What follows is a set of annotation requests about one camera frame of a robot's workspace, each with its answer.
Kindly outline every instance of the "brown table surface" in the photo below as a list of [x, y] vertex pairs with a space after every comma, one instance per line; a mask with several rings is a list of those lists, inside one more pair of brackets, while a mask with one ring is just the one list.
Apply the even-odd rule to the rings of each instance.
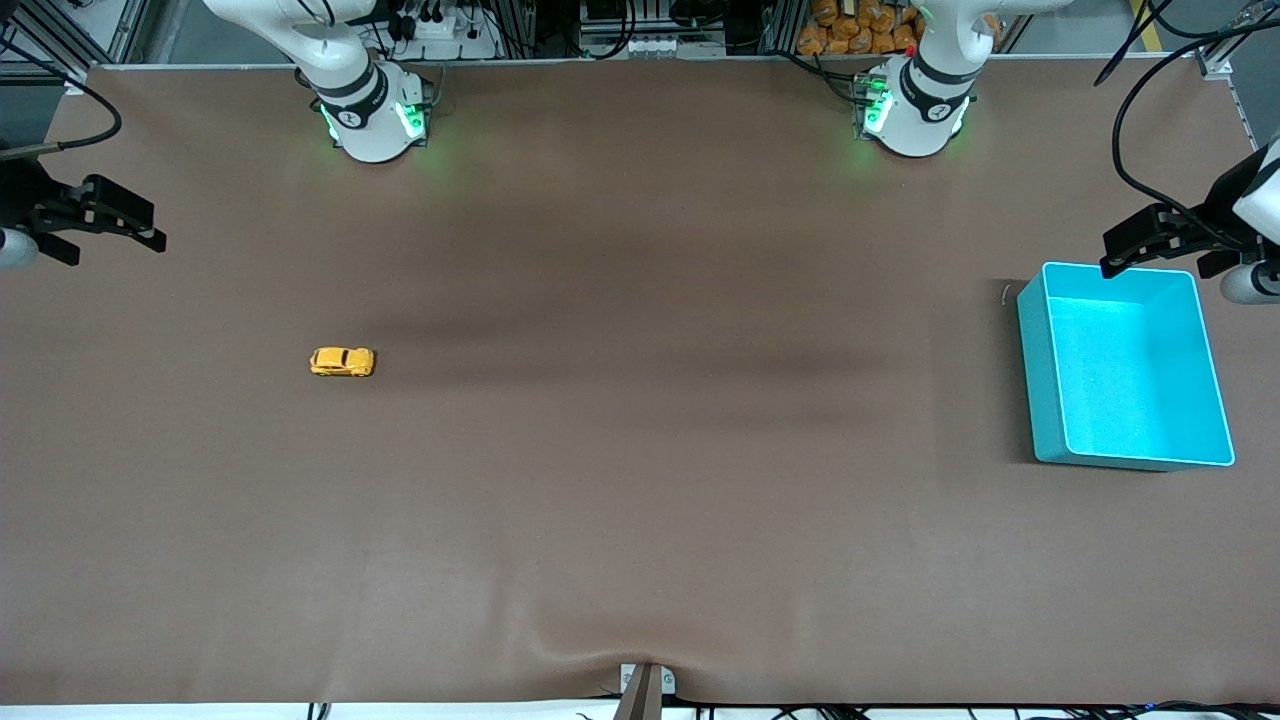
[[[287, 72], [99, 72], [155, 201], [0, 282], [3, 698], [1280, 701], [1275, 309], [1203, 284], [1239, 462], [1037, 464], [1014, 292], [1146, 204], [1144, 61], [1000, 61], [909, 161], [785, 63], [458, 68], [431, 143]], [[99, 128], [69, 99], [52, 135]], [[1190, 61], [1133, 170], [1248, 152]], [[370, 346], [365, 380], [307, 374]]]

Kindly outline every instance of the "cable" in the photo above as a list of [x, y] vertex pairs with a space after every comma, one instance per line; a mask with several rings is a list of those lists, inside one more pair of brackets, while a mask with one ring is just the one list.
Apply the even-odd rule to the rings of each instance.
[[836, 95], [836, 97], [840, 97], [850, 105], [858, 105], [858, 100], [854, 99], [852, 95], [841, 90], [840, 86], [836, 85], [835, 78], [831, 77], [831, 73], [822, 68], [822, 60], [819, 60], [817, 55], [813, 56], [813, 64], [818, 67], [818, 72], [822, 73], [822, 79], [827, 83], [827, 87]]
[[102, 142], [105, 140], [110, 140], [110, 138], [115, 137], [115, 135], [118, 132], [120, 132], [120, 127], [124, 124], [124, 120], [120, 118], [120, 111], [116, 110], [115, 105], [111, 105], [111, 102], [108, 101], [106, 97], [102, 97], [101, 95], [99, 95], [96, 90], [93, 90], [90, 86], [84, 85], [83, 82], [73, 78], [72, 76], [69, 76], [69, 74], [59, 70], [58, 68], [55, 68], [54, 65], [51, 65], [51, 64], [41, 60], [40, 58], [36, 58], [31, 53], [27, 53], [26, 50], [23, 50], [22, 47], [18, 47], [17, 45], [14, 45], [13, 42], [8, 41], [8, 40], [0, 38], [0, 45], [4, 45], [5, 49], [12, 50], [13, 53], [18, 54], [18, 56], [20, 56], [22, 59], [27, 60], [28, 63], [35, 64], [36, 67], [38, 67], [40, 69], [45, 70], [46, 73], [49, 73], [49, 74], [51, 74], [51, 76], [54, 76], [56, 78], [60, 78], [67, 85], [70, 85], [72, 87], [79, 90], [84, 95], [88, 95], [90, 97], [92, 97], [93, 100], [96, 100], [97, 104], [101, 105], [108, 113], [111, 114], [111, 127], [106, 128], [105, 131], [102, 131], [102, 132], [100, 132], [97, 135], [91, 135], [88, 137], [82, 137], [79, 140], [63, 140], [63, 141], [59, 141], [59, 142], [49, 143], [47, 146], [45, 146], [47, 149], [31, 152], [28, 156], [45, 155], [45, 154], [49, 154], [49, 152], [60, 152], [63, 150], [72, 150], [74, 147], [88, 147], [90, 145], [97, 145], [99, 142]]
[[521, 42], [518, 40], [516, 40], [515, 37], [512, 37], [511, 33], [507, 32], [507, 28], [502, 27], [502, 23], [498, 22], [497, 18], [490, 18], [489, 17], [489, 13], [484, 13], [484, 24], [485, 24], [486, 28], [490, 27], [490, 26], [497, 27], [498, 28], [498, 33], [502, 35], [502, 37], [504, 37], [507, 40], [507, 42], [509, 42], [509, 44], [512, 44], [512, 45], [515, 45], [516, 47], [520, 49], [520, 56], [522, 59], [527, 59], [529, 58], [529, 50], [534, 50], [534, 51], [538, 50], [538, 47], [535, 47], [534, 45], [530, 45], [527, 42]]
[[[1111, 127], [1111, 163], [1115, 165], [1116, 174], [1120, 176], [1120, 179], [1123, 179], [1129, 187], [1137, 190], [1138, 192], [1142, 192], [1143, 195], [1146, 195], [1148, 197], [1153, 197], [1153, 199], [1156, 199], [1156, 200], [1158, 200], [1158, 201], [1169, 205], [1170, 208], [1178, 210], [1188, 220], [1190, 220], [1192, 223], [1194, 223], [1196, 225], [1198, 225], [1202, 231], [1204, 231], [1206, 233], [1208, 233], [1210, 237], [1212, 237], [1213, 240], [1216, 240], [1222, 247], [1231, 249], [1231, 250], [1240, 250], [1239, 243], [1236, 243], [1234, 240], [1231, 240], [1230, 237], [1228, 237], [1225, 233], [1221, 233], [1217, 229], [1210, 227], [1204, 220], [1202, 220], [1199, 218], [1199, 215], [1197, 215], [1196, 213], [1193, 213], [1189, 208], [1187, 208], [1181, 202], [1174, 200], [1169, 195], [1165, 195], [1164, 192], [1161, 192], [1161, 191], [1158, 191], [1158, 190], [1156, 190], [1156, 188], [1153, 188], [1153, 187], [1151, 187], [1148, 184], [1144, 184], [1144, 183], [1139, 182], [1137, 178], [1134, 178], [1132, 174], [1129, 174], [1129, 170], [1126, 170], [1125, 167], [1124, 167], [1124, 158], [1120, 154], [1120, 131], [1124, 127], [1124, 119], [1125, 119], [1125, 117], [1129, 114], [1129, 108], [1133, 105], [1134, 99], [1138, 97], [1138, 94], [1142, 92], [1142, 88], [1147, 87], [1147, 83], [1151, 82], [1151, 78], [1156, 77], [1156, 74], [1160, 70], [1167, 68], [1175, 60], [1178, 60], [1179, 58], [1181, 58], [1181, 55], [1184, 53], [1189, 53], [1189, 51], [1196, 50], [1197, 47], [1202, 47], [1204, 45], [1212, 45], [1215, 42], [1222, 41], [1222, 40], [1229, 40], [1231, 37], [1242, 37], [1242, 38], [1244, 38], [1244, 37], [1248, 37], [1248, 36], [1253, 35], [1254, 32], [1258, 32], [1258, 31], [1262, 31], [1262, 29], [1270, 29], [1270, 28], [1274, 28], [1274, 27], [1280, 27], [1280, 20], [1267, 20], [1267, 22], [1256, 23], [1256, 24], [1252, 24], [1252, 26], [1238, 27], [1238, 28], [1234, 28], [1234, 29], [1226, 29], [1226, 31], [1215, 32], [1215, 33], [1212, 33], [1212, 35], [1210, 35], [1207, 37], [1202, 37], [1199, 40], [1193, 40], [1193, 41], [1188, 42], [1187, 45], [1179, 47], [1178, 50], [1174, 50], [1172, 53], [1170, 53], [1169, 55], [1166, 55], [1165, 58], [1162, 58], [1158, 63], [1156, 63], [1155, 65], [1152, 65], [1151, 69], [1148, 69], [1146, 73], [1143, 73], [1143, 76], [1140, 78], [1138, 78], [1138, 82], [1134, 83], [1133, 88], [1130, 88], [1129, 94], [1125, 96], [1124, 102], [1120, 104], [1120, 110], [1116, 111], [1115, 124], [1112, 124], [1112, 127]], [[1158, 707], [1160, 707], [1158, 705], [1157, 706], [1147, 706], [1147, 707], [1144, 707], [1142, 710], [1142, 712], [1148, 712], [1148, 711], [1158, 708]]]
[[820, 77], [823, 82], [827, 83], [827, 88], [831, 90], [831, 92], [835, 94], [836, 97], [840, 97], [845, 102], [849, 102], [851, 105], [867, 105], [865, 100], [849, 95], [838, 85], [836, 85], [837, 81], [851, 83], [854, 82], [854, 76], [849, 73], [833, 73], [823, 68], [822, 60], [819, 60], [817, 55], [813, 56], [813, 63], [814, 63], [813, 65], [805, 63], [799, 55], [787, 53], [786, 50], [769, 50], [765, 53], [765, 55], [777, 55], [780, 58], [786, 58], [804, 72], [812, 76]]
[[[1149, 9], [1149, 5], [1151, 5], [1151, 0], [1143, 0], [1143, 6], [1144, 8]], [[1169, 20], [1165, 19], [1164, 14], [1155, 13], [1155, 15], [1156, 15], [1156, 24], [1158, 24], [1160, 27], [1162, 27], [1166, 31], [1169, 31], [1170, 35], [1176, 35], [1178, 37], [1185, 37], [1187, 40], [1196, 40], [1198, 37], [1208, 37], [1208, 36], [1213, 35], [1213, 31], [1210, 31], [1210, 32], [1192, 32], [1192, 31], [1176, 28], [1172, 24], [1170, 24]]]
[[850, 82], [852, 82], [852, 79], [854, 79], [854, 76], [847, 74], [847, 73], [833, 73], [833, 72], [829, 72], [829, 70], [823, 70], [820, 67], [810, 65], [809, 63], [805, 63], [804, 59], [801, 59], [799, 55], [795, 55], [792, 53], [787, 53], [786, 50], [769, 50], [769, 51], [765, 53], [765, 55], [777, 55], [778, 58], [786, 58], [787, 60], [791, 60], [792, 64], [795, 64], [796, 67], [801, 68], [804, 72], [806, 72], [809, 74], [813, 74], [813, 76], [829, 77], [829, 78], [833, 78], [833, 79], [847, 79]]
[[[1151, 27], [1151, 23], [1153, 23], [1156, 18], [1160, 17], [1160, 13], [1162, 13], [1165, 8], [1167, 8], [1169, 4], [1172, 1], [1174, 0], [1160, 0], [1160, 5], [1152, 6], [1147, 13], [1146, 19], [1142, 19], [1140, 22], [1139, 18], [1142, 18], [1142, 13], [1139, 12], [1134, 14], [1133, 26], [1129, 28], [1129, 36], [1125, 37], [1125, 41], [1120, 44], [1120, 47], [1117, 47], [1115, 54], [1111, 55], [1111, 59], [1107, 60], [1107, 64], [1102, 65], [1102, 72], [1100, 72], [1098, 77], [1093, 79], [1093, 87], [1102, 85], [1103, 82], [1107, 81], [1108, 77], [1111, 77], [1111, 73], [1115, 72], [1115, 69], [1120, 67], [1120, 61], [1124, 60], [1124, 55], [1125, 53], [1129, 51], [1129, 46], [1133, 45], [1134, 41], [1137, 41], [1139, 37], [1142, 37], [1143, 31]], [[1146, 8], [1146, 6], [1147, 6], [1146, 3], [1143, 5], [1139, 5], [1139, 8]]]
[[378, 38], [378, 51], [383, 54], [383, 58], [390, 60], [390, 54], [387, 51], [387, 44], [383, 42], [383, 31], [378, 29], [378, 23], [374, 23], [374, 37]]
[[[628, 45], [631, 45], [631, 41], [636, 36], [636, 20], [639, 19], [636, 17], [636, 0], [627, 0], [627, 9], [631, 13], [631, 29], [618, 36], [618, 42], [613, 46], [613, 50], [609, 50], [604, 55], [600, 55], [599, 58], [596, 58], [596, 60], [608, 60], [609, 58], [613, 58], [618, 53], [622, 53], [623, 50], [627, 49]], [[625, 27], [626, 24], [627, 19], [622, 18], [622, 27]]]
[[426, 106], [433, 110], [440, 104], [440, 99], [444, 97], [444, 78], [448, 72], [449, 65], [440, 65], [440, 82], [435, 83], [435, 90], [431, 92], [431, 101], [426, 104]]
[[[570, 0], [566, 4], [566, 6], [577, 8], [579, 5], [577, 5], [576, 1]], [[616, 56], [618, 53], [622, 53], [623, 50], [627, 49], [627, 46], [635, 38], [635, 36], [636, 36], [636, 22], [639, 19], [639, 17], [636, 14], [636, 3], [635, 3], [635, 0], [627, 0], [627, 9], [631, 13], [631, 29], [630, 31], [627, 29], [627, 18], [623, 15], [622, 22], [620, 23], [620, 27], [622, 28], [622, 35], [618, 36], [618, 41], [613, 44], [613, 47], [608, 53], [605, 53], [604, 55], [599, 55], [599, 56], [591, 55], [589, 51], [582, 50], [581, 46], [579, 46], [576, 42], [573, 42], [573, 40], [570, 37], [570, 33], [572, 32], [572, 27], [573, 27], [573, 19], [568, 18], [568, 20], [566, 22], [566, 18], [562, 17], [561, 18], [561, 37], [564, 40], [564, 47], [567, 47], [570, 53], [573, 53], [579, 58], [586, 58], [586, 59], [591, 59], [591, 60], [608, 60], [609, 58]]]
[[338, 19], [333, 15], [333, 5], [329, 4], [329, 0], [320, 0], [320, 1], [324, 3], [324, 9], [325, 9], [325, 12], [329, 13], [329, 22], [325, 22], [324, 18], [321, 18], [317, 14], [315, 14], [315, 12], [311, 9], [311, 6], [307, 5], [303, 0], [298, 0], [298, 5], [303, 10], [306, 10], [308, 15], [311, 15], [312, 20], [323, 24], [324, 27], [333, 27], [333, 26], [338, 24]]

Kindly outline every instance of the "toy car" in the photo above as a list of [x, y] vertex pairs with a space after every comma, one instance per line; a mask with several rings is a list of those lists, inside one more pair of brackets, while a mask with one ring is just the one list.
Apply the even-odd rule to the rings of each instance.
[[367, 347], [321, 347], [311, 355], [311, 374], [365, 378], [374, 373], [374, 351]]

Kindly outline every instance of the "metal frame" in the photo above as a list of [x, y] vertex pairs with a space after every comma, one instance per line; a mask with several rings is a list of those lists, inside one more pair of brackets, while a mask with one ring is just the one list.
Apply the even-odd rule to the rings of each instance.
[[70, 74], [84, 77], [111, 58], [76, 20], [50, 0], [26, 0], [10, 20]]

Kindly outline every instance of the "teal box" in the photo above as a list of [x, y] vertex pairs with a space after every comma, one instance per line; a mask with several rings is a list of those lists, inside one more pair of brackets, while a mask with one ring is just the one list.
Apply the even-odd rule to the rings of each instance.
[[1036, 457], [1134, 470], [1235, 462], [1196, 278], [1046, 263], [1018, 296]]

